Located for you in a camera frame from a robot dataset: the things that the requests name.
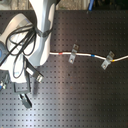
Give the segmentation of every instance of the black cable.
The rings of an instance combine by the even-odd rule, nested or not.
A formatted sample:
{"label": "black cable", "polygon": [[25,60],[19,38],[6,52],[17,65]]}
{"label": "black cable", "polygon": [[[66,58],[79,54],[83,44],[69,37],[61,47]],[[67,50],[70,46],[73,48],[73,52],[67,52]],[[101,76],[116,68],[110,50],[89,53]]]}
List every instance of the black cable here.
{"label": "black cable", "polygon": [[[20,34],[20,33],[24,33],[24,32],[27,32],[27,34],[25,35],[25,37],[20,41],[20,42],[14,42],[11,40],[11,38],[17,34]],[[9,51],[8,49],[8,42],[10,41],[10,43],[14,44],[15,46]],[[31,50],[31,52],[29,54],[26,54],[25,53],[25,49],[27,48],[27,46],[29,44],[33,43],[33,48]],[[20,27],[16,30],[14,30],[13,32],[11,32],[7,39],[6,39],[6,48],[7,48],[7,51],[8,51],[8,54],[6,55],[6,57],[2,60],[2,62],[0,63],[0,66],[5,62],[5,60],[8,58],[9,55],[12,55],[12,56],[16,56],[15,58],[15,61],[14,61],[14,64],[13,64],[13,77],[14,78],[19,78],[24,70],[24,63],[23,63],[23,67],[22,67],[22,70],[21,70],[21,73],[20,75],[18,76],[15,76],[15,66],[16,66],[16,62],[17,62],[17,59],[18,57],[20,56],[20,54],[23,54],[25,56],[30,56],[34,49],[35,49],[35,44],[36,44],[36,30],[35,30],[35,27],[33,25],[28,25],[28,26],[24,26],[24,27]],[[18,46],[21,46],[22,48],[18,51],[18,53],[16,54],[13,54],[12,52],[18,47]]]}

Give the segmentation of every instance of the wire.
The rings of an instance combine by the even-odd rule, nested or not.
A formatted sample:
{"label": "wire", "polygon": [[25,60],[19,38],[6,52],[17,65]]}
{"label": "wire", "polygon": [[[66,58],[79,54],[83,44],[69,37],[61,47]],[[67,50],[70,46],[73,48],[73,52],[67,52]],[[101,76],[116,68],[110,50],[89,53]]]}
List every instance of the wire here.
{"label": "wire", "polygon": [[[71,54],[71,52],[60,52],[60,53],[50,52],[50,55],[70,55],[70,54]],[[78,56],[95,57],[95,58],[98,58],[98,59],[101,59],[101,60],[106,59],[105,57],[102,57],[102,56],[86,54],[86,53],[75,53],[75,54],[78,55]],[[128,58],[128,55],[124,56],[124,57],[121,57],[121,58],[118,58],[118,59],[113,59],[113,60],[110,60],[110,61],[111,62],[117,62],[117,61],[121,61],[121,60],[124,60],[124,59],[127,59],[127,58]]]}
{"label": "wire", "polygon": [[124,60],[124,59],[127,59],[128,56],[124,56],[124,57],[121,57],[121,58],[118,58],[118,59],[114,59],[112,60],[112,62],[117,62],[117,61],[120,61],[120,60]]}
{"label": "wire", "polygon": [[[60,52],[60,53],[54,53],[54,52],[50,52],[50,55],[70,55],[71,52]],[[102,56],[98,56],[98,55],[92,55],[92,54],[86,54],[86,53],[75,53],[78,56],[88,56],[88,57],[95,57],[98,59],[102,59],[105,60],[105,57]]]}
{"label": "wire", "polygon": [[[11,38],[13,36],[16,36],[16,35],[18,35],[20,33],[24,33],[24,32],[26,32],[26,35],[23,37],[23,39],[20,42],[14,42],[14,41],[12,41]],[[15,45],[11,50],[9,50],[9,48],[8,48],[9,41],[10,41],[10,43],[12,43],[12,44]],[[30,53],[26,54],[25,53],[25,49],[31,43],[33,43],[33,48],[30,51]],[[24,70],[25,67],[24,67],[24,63],[23,63],[23,67],[22,67],[22,70],[20,72],[20,75],[15,76],[15,66],[16,66],[17,59],[18,59],[18,57],[22,53],[25,56],[30,56],[33,53],[34,49],[35,49],[35,44],[36,44],[36,30],[35,30],[35,27],[33,25],[28,25],[28,26],[20,27],[20,28],[14,30],[13,32],[11,32],[8,35],[8,37],[6,39],[5,45],[6,45],[8,54],[2,60],[2,62],[0,63],[0,66],[5,62],[5,60],[8,58],[9,55],[16,56],[16,58],[14,60],[14,63],[13,63],[13,77],[14,78],[19,78],[21,76],[21,74],[22,74],[22,72],[23,72],[23,70]],[[12,53],[18,46],[22,46],[21,49],[18,51],[18,53],[16,53],[16,54]]]}

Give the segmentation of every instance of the white cable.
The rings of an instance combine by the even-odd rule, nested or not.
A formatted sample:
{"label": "white cable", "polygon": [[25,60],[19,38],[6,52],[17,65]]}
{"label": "white cable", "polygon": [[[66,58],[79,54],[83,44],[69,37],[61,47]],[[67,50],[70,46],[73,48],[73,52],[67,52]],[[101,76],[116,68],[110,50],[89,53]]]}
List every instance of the white cable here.
{"label": "white cable", "polygon": [[[51,55],[70,55],[71,52],[62,52],[62,53],[50,52],[50,54]],[[102,57],[102,56],[86,54],[86,53],[76,53],[76,55],[78,55],[78,56],[92,56],[92,57],[102,59],[102,60],[106,59],[105,57]],[[128,56],[124,56],[124,57],[121,57],[121,58],[118,58],[118,59],[113,59],[113,60],[111,60],[111,62],[117,62],[117,61],[124,60],[124,59],[127,59],[127,58],[128,58]]]}
{"label": "white cable", "polygon": [[118,59],[113,60],[113,62],[124,60],[124,59],[127,59],[127,58],[128,58],[128,56],[124,56],[124,57],[121,57],[121,58],[118,58]]}
{"label": "white cable", "polygon": [[[70,55],[71,52],[62,52],[62,53],[53,53],[53,52],[50,52],[51,55]],[[76,53],[76,55],[78,56],[92,56],[91,54],[86,54],[86,53]],[[105,57],[101,57],[101,56],[98,56],[98,55],[93,55],[93,57],[96,57],[98,59],[102,59],[102,60],[105,60],[106,58]]]}

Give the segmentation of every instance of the cable clip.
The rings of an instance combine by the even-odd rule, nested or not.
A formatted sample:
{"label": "cable clip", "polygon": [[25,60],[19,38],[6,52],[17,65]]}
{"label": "cable clip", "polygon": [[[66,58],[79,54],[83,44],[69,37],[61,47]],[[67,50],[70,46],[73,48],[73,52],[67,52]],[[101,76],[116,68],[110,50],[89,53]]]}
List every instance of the cable clip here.
{"label": "cable clip", "polygon": [[105,59],[105,61],[102,63],[101,67],[106,70],[106,68],[108,67],[108,65],[111,64],[111,61],[114,58],[114,53],[112,51],[109,52],[109,55],[107,56],[107,58]]}
{"label": "cable clip", "polygon": [[74,63],[78,49],[79,49],[79,46],[74,44],[73,49],[72,49],[72,53],[71,53],[70,58],[69,58],[69,63],[71,63],[71,64]]}
{"label": "cable clip", "polygon": [[51,28],[50,30],[47,30],[45,32],[40,31],[37,27],[35,27],[35,30],[36,30],[36,33],[38,34],[38,36],[45,38],[52,32],[53,28]]}
{"label": "cable clip", "polygon": [[19,94],[19,99],[22,101],[22,104],[27,108],[31,108],[32,107],[32,103],[29,100],[28,96],[26,94]]}

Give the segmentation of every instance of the metal clip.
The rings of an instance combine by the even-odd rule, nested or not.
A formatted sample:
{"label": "metal clip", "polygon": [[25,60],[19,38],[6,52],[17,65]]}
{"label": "metal clip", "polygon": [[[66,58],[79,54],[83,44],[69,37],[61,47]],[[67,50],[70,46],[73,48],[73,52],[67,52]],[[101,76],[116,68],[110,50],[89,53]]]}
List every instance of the metal clip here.
{"label": "metal clip", "polygon": [[105,59],[105,61],[102,63],[101,67],[106,70],[106,68],[108,67],[108,65],[111,64],[111,61],[114,58],[114,54],[112,51],[110,51],[109,55],[107,56],[107,58]]}
{"label": "metal clip", "polygon": [[9,83],[9,75],[6,74],[5,79],[0,82],[0,90],[6,89],[8,83]]}
{"label": "metal clip", "polygon": [[18,95],[19,99],[22,101],[22,104],[28,109],[32,107],[32,103],[29,100],[29,98],[27,97],[26,94],[20,94]]}
{"label": "metal clip", "polygon": [[69,63],[71,63],[71,64],[74,63],[78,49],[79,49],[79,46],[74,44],[73,49],[72,49],[72,53],[71,53],[70,58],[69,58]]}
{"label": "metal clip", "polygon": [[37,81],[39,82],[39,83],[41,83],[42,81],[43,81],[43,76],[41,75],[41,74],[39,74],[39,76],[37,77]]}

